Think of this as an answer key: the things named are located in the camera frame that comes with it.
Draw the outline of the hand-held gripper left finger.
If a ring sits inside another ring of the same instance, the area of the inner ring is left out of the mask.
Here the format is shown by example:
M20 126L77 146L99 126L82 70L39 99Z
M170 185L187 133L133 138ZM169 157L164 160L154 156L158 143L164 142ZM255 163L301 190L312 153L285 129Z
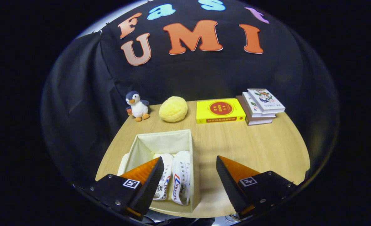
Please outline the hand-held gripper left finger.
M142 220L164 171L161 157L117 176L108 174L90 186L90 196L121 215Z

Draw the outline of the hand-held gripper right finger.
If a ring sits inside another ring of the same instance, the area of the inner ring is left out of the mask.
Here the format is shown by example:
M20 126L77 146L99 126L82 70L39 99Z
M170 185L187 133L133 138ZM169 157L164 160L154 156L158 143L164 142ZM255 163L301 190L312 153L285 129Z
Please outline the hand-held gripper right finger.
M274 171L260 173L218 155L216 170L240 219L261 215L284 202L297 185Z

